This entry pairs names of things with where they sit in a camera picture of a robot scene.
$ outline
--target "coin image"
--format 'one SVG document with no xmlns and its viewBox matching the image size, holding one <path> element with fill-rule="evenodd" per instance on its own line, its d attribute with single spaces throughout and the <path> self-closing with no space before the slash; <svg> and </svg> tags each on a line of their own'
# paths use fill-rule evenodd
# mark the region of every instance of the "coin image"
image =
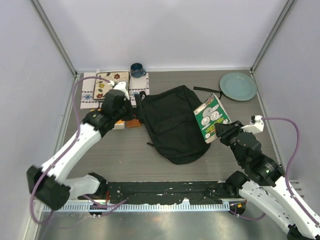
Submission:
<svg viewBox="0 0 320 240">
<path fill-rule="evenodd" d="M 208 125 L 209 123 L 210 123 L 210 117 L 206 116 L 206 117 L 202 118 L 201 124 L 203 126 Z"/>
<path fill-rule="evenodd" d="M 219 107 L 219 104 L 215 105 L 213 108 L 212 108 L 212 112 L 217 110 L 217 108 Z"/>
<path fill-rule="evenodd" d="M 213 110 L 211 107 L 207 107 L 203 113 L 202 113 L 202 117 L 210 117 L 210 115 L 212 114 Z"/>
<path fill-rule="evenodd" d="M 206 128 L 209 127 L 209 126 L 210 126 L 210 123 L 209 123 L 208 125 L 205 125 L 201 130 L 206 129 Z"/>
<path fill-rule="evenodd" d="M 219 112 L 218 111 L 214 111 L 210 116 L 211 121 L 215 121 L 218 118 L 219 118 Z"/>
</svg>

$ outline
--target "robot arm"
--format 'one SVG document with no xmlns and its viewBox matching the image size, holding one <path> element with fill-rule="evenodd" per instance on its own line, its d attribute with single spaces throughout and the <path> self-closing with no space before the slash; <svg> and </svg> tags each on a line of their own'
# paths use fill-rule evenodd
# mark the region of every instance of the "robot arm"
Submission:
<svg viewBox="0 0 320 240">
<path fill-rule="evenodd" d="M 30 193 L 33 191 L 40 176 L 49 169 L 47 175 L 38 187 L 35 196 L 52 210 L 60 209 L 69 198 L 77 198 L 84 194 L 102 196 L 105 193 L 107 181 L 96 173 L 89 173 L 80 178 L 67 179 L 68 174 L 81 157 L 105 134 L 114 128 L 115 123 L 134 118 L 133 108 L 126 90 L 126 82 L 114 84 L 113 89 L 104 96 L 101 110 L 89 112 L 82 120 L 79 137 L 75 133 L 71 139 L 41 167 L 31 166 L 27 171 Z M 67 148 L 68 152 L 55 164 L 53 162 Z"/>
<path fill-rule="evenodd" d="M 261 143 L 253 135 L 263 131 L 261 116 L 252 116 L 250 124 L 243 126 L 236 121 L 215 124 L 220 142 L 230 146 L 242 172 L 235 172 L 228 179 L 237 193 L 252 201 L 287 233 L 289 240 L 320 239 L 320 226 L 302 210 L 288 191 L 284 171 L 273 159 L 261 151 Z M 306 204 L 295 189 L 289 185 L 294 197 L 318 222 L 320 217 Z"/>
</svg>

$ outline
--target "orange object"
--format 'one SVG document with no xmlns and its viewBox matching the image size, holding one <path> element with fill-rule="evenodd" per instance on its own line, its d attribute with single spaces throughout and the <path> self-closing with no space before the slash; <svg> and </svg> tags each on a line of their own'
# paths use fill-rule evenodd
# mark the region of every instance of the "orange object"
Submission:
<svg viewBox="0 0 320 240">
<path fill-rule="evenodd" d="M 139 122 L 138 119 L 133 119 L 133 120 L 130 120 L 130 121 L 126 121 L 125 122 L 125 126 L 127 128 L 136 128 L 136 127 L 140 127 L 142 124 Z"/>
<path fill-rule="evenodd" d="M 91 109 L 90 112 L 92 112 L 92 111 L 94 111 L 94 110 L 98 110 L 98 111 L 100 112 L 101 108 Z M 115 123 L 114 129 L 117 129 L 117 128 L 118 128 L 118 129 L 124 129 L 124 128 L 125 128 L 124 125 L 125 125 L 125 121 L 119 120 L 119 121 L 117 121 L 117 122 Z"/>
</svg>

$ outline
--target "green book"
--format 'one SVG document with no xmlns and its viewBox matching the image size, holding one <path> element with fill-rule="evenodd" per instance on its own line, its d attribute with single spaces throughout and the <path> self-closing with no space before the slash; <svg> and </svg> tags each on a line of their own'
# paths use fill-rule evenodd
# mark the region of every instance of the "green book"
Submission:
<svg viewBox="0 0 320 240">
<path fill-rule="evenodd" d="M 211 94 L 204 103 L 193 111 L 193 113 L 207 144 L 217 138 L 215 123 L 231 123 L 226 110 L 214 94 Z"/>
</svg>

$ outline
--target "white panel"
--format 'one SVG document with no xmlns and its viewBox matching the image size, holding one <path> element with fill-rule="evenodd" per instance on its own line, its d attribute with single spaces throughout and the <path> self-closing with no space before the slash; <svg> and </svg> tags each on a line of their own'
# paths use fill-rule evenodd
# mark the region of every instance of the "white panel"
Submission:
<svg viewBox="0 0 320 240">
<path fill-rule="evenodd" d="M 251 67 L 286 0 L 40 0 L 78 71 Z"/>
<path fill-rule="evenodd" d="M 256 71 L 269 117 L 294 120 L 301 145 L 290 178 L 299 179 L 306 202 L 320 213 L 320 1 L 297 1 Z M 290 123 L 270 121 L 285 163 L 294 151 Z"/>
<path fill-rule="evenodd" d="M 2 1 L 0 23 L 0 233 L 21 240 L 26 172 L 53 153 L 72 75 L 28 0 Z"/>
</svg>

